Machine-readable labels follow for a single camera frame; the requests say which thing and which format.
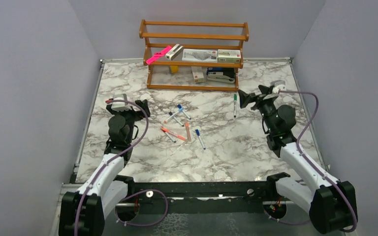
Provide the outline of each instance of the orange marker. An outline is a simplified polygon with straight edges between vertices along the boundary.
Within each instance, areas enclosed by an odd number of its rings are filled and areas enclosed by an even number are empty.
[[[170,131],[170,130],[164,128],[164,127],[161,127],[160,129],[163,130],[163,131],[166,132],[166,133],[169,133],[169,134],[175,136],[175,137],[178,138],[178,139],[181,139],[181,140],[183,140],[183,141],[186,141],[186,139],[185,139],[184,137],[182,137],[182,136],[180,136],[180,135],[178,135],[178,134],[175,134],[175,133],[173,133],[172,131]]]
[[[189,123],[187,121],[185,122],[185,126],[186,126],[186,133],[188,134],[188,140],[191,141],[190,131],[189,131]]]

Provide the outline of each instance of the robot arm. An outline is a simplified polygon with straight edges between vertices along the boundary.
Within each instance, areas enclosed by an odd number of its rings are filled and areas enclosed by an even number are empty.
[[[296,124],[295,109],[288,105],[278,108],[274,105],[279,91],[285,89],[284,82],[275,81],[270,87],[259,86],[259,89],[259,95],[239,90],[240,107],[245,108],[249,103],[254,103],[251,109],[260,111],[263,129],[264,124],[267,127],[265,133],[268,134],[266,139],[269,149],[298,173],[306,187],[298,184],[287,174],[268,178],[268,181],[274,182],[277,194],[290,199],[308,212],[313,226],[320,233],[326,234],[353,225],[349,207],[337,190],[345,195],[357,219],[354,187],[348,181],[341,182],[330,175],[312,158],[306,160],[303,157],[306,153],[300,153],[298,147],[303,149],[296,144],[297,139],[291,132],[291,128]]]
[[[76,192],[67,192],[62,198],[60,212],[59,235],[74,235],[77,210],[80,211],[78,221],[78,235],[100,236],[105,225],[105,219],[115,208],[115,205],[124,199],[130,190],[132,178],[121,178],[117,174],[124,168],[131,157],[132,148],[121,156],[113,157],[131,147],[136,121],[144,117],[142,111],[135,111],[123,102],[127,101],[125,94],[107,101],[106,109],[113,115],[109,121],[109,140],[106,142],[103,159],[92,176]],[[147,100],[135,101],[150,117]]]

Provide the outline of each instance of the screw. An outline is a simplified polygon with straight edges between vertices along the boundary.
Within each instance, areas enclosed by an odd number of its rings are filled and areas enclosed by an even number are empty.
[[[146,196],[147,196],[148,198],[151,198],[151,197],[153,196],[153,192],[152,192],[152,191],[147,191],[147,192],[146,192]]]
[[[252,197],[254,195],[254,190],[252,190],[251,188],[247,190],[247,194]]]

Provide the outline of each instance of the wooden shelf rack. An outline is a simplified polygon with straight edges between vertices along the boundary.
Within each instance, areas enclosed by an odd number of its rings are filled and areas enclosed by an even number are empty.
[[[148,32],[148,26],[165,26],[162,27],[166,29],[167,26],[181,28],[194,28],[202,27],[211,29],[213,32],[216,28],[240,28],[241,34],[213,34],[213,33],[187,33],[184,29],[183,32]],[[241,51],[241,60],[239,63],[222,63],[222,62],[194,62],[194,61],[183,61],[182,55],[180,53],[173,60],[168,60],[165,57],[161,57],[158,60],[151,63],[149,66],[149,75],[147,78],[147,88],[149,89],[173,89],[173,90],[212,90],[212,91],[237,91],[238,90],[238,69],[243,68],[243,44],[244,41],[249,40],[249,27],[247,23],[243,24],[232,24],[232,23],[199,23],[199,22],[164,22],[164,21],[141,21],[140,38],[145,40],[145,51],[144,51],[144,65],[147,65],[146,60],[153,56],[153,53],[161,51],[167,46],[173,47],[175,44],[167,43],[152,43],[150,39],[154,38],[169,38],[169,39],[212,39],[212,40],[230,40],[238,41],[238,45],[205,45],[205,44],[181,44],[184,48],[189,49],[230,49],[230,50],[240,50]],[[235,69],[236,78],[233,87],[222,87],[222,86],[209,86],[207,84],[195,84],[193,85],[156,85],[152,83],[153,72],[155,66],[202,66],[202,67],[232,67]]]

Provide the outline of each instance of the pink ruler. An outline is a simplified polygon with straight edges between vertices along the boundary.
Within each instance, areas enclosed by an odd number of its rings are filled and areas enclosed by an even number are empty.
[[[167,46],[167,47],[165,47],[161,52],[159,52],[159,53],[154,53],[154,56],[152,56],[150,59],[146,60],[146,63],[147,63],[148,65],[150,65],[151,63],[153,63],[154,61],[156,61],[156,60],[159,59],[160,57],[163,57],[164,55],[166,55],[166,53],[169,52],[170,49],[172,49],[172,47]]]

